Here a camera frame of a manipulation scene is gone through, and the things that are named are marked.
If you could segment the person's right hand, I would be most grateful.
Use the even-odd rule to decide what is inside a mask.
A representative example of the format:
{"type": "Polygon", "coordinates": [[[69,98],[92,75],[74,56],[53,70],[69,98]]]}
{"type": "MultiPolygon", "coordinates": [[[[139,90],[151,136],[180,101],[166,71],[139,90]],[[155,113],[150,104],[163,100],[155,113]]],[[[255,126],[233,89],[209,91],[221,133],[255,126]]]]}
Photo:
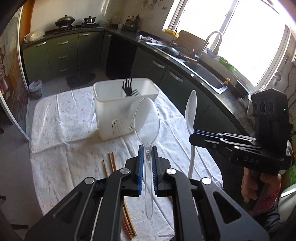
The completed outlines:
{"type": "MultiPolygon", "coordinates": [[[[269,184],[269,187],[263,196],[264,199],[269,198],[276,193],[279,186],[281,185],[281,174],[278,174],[277,176],[273,176],[273,175],[262,173],[260,176],[260,180],[264,183],[269,184]]],[[[242,197],[244,198],[244,201],[248,202],[250,199],[256,200],[257,189],[258,189],[258,184],[256,183],[255,180],[253,180],[250,174],[250,170],[247,168],[244,168],[244,175],[243,175],[242,185],[241,185],[241,194],[242,194],[242,197]]]]}

